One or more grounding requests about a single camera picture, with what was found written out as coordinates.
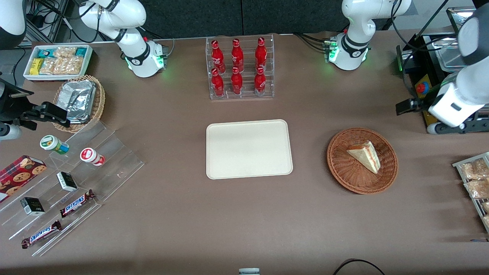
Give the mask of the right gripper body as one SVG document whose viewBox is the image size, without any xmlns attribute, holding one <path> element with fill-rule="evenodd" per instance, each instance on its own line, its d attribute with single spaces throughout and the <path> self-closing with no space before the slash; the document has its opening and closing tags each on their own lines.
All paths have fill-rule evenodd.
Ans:
<svg viewBox="0 0 489 275">
<path fill-rule="evenodd" d="M 33 108 L 28 96 L 34 92 L 19 88 L 5 80 L 1 80 L 0 120 L 2 123 L 18 120 L 19 116 Z"/>
</svg>

